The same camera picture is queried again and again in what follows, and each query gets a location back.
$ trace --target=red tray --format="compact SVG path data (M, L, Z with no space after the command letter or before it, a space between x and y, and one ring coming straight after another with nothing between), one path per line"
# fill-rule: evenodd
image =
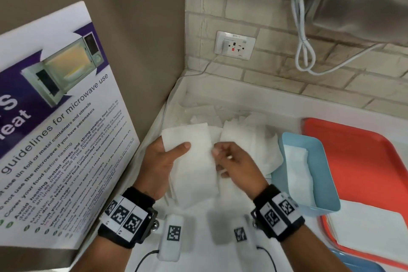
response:
M303 134L323 143L340 199L398 212L408 224L408 171L389 140L375 132L312 118L304 120ZM339 249L408 270L408 265L339 245L325 216L322 221Z

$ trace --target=beige wall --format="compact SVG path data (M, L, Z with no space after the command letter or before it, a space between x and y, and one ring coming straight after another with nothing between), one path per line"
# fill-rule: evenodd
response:
M408 119L408 48L385 45L331 74L312 76L294 65L297 33L289 0L186 0L186 63L203 69L218 30L256 37L249 61L221 57L209 71L245 82ZM315 71L337 65L370 43L308 28Z
M77 1L0 0L0 34ZM142 140L184 69L185 0L84 1ZM0 247L0 270L65 267L74 255Z

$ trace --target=person's left hand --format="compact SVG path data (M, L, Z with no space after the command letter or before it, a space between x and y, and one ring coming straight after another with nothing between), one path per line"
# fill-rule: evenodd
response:
M133 187L159 200L169 189L169 175L174 161L188 152L190 147L189 142L184 142L166 152L162 137L159 136L146 148L142 166Z

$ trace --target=microwave guidelines poster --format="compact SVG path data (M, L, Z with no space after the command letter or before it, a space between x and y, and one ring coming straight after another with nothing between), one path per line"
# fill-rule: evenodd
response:
M0 56L0 245L78 249L140 143L85 4Z

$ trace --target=wall socket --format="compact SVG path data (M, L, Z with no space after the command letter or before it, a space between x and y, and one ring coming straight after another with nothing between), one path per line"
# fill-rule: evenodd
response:
M251 58L256 39L241 36L239 34L230 34L229 32L217 31L214 53L218 55L221 54L222 43L224 41L228 43L228 47L227 50L222 53L222 55L248 60Z

